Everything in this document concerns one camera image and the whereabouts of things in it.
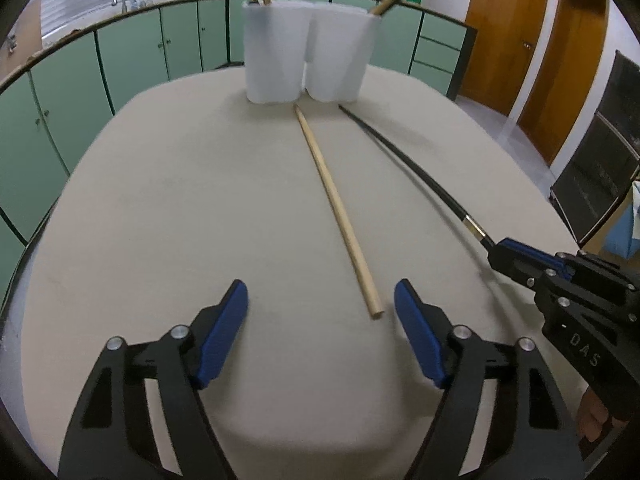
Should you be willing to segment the person's right hand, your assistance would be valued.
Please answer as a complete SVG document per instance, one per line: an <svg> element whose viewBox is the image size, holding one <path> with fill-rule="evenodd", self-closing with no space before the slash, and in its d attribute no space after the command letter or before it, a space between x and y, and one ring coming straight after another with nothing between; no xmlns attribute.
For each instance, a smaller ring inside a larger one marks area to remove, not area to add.
<svg viewBox="0 0 640 480"><path fill-rule="evenodd" d="M578 436L594 442L600 438L607 422L610 422L614 428L627 426L627 422L612 418L600 398L588 387L582 395L576 414Z"/></svg>

